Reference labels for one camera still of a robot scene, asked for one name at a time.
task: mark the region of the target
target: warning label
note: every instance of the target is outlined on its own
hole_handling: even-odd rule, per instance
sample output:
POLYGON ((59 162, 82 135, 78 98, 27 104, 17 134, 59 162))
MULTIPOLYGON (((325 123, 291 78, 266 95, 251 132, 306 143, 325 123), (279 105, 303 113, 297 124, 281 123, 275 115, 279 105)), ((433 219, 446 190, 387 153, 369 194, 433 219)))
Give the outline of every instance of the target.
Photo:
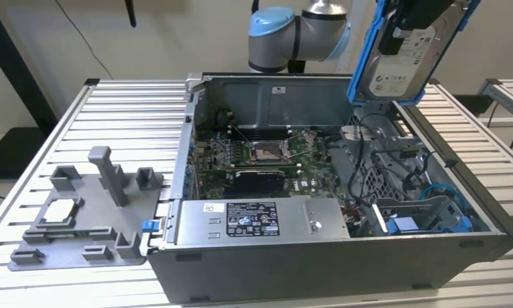
POLYGON ((226 203, 225 215, 230 237, 279 235, 275 202, 226 203))

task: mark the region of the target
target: blue plastic latch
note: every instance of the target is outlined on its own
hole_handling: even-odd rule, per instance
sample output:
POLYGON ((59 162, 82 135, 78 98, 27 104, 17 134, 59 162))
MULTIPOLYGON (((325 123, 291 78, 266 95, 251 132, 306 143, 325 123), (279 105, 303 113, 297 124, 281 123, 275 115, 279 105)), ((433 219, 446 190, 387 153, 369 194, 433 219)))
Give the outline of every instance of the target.
POLYGON ((145 220, 142 222, 142 232, 149 233, 157 231, 159 231, 159 222, 155 220, 145 220))
POLYGON ((249 36, 261 37, 279 31, 294 19, 294 10, 283 6, 271 6, 255 11, 250 16, 249 36))
POLYGON ((471 231, 471 221, 466 216, 462 216, 461 219, 458 220, 458 224, 454 228, 450 228, 450 231, 454 233, 465 233, 471 231))
POLYGON ((358 62, 357 62, 351 82, 349 84, 347 93, 346 93, 347 100, 351 103, 351 105, 363 105, 363 101, 355 100, 357 86, 359 85, 361 74, 366 65, 366 61, 370 58, 370 51, 374 44, 374 40, 378 35, 379 29, 382 28, 382 25, 385 23, 385 8, 386 8, 385 0, 377 0, 373 21, 370 23, 370 28, 366 32, 363 47, 362 47, 361 54, 358 56, 358 62))
POLYGON ((397 229, 397 226, 394 225, 393 219, 387 220, 385 223, 385 227, 387 228, 387 231, 390 234, 397 234, 399 229, 397 229))

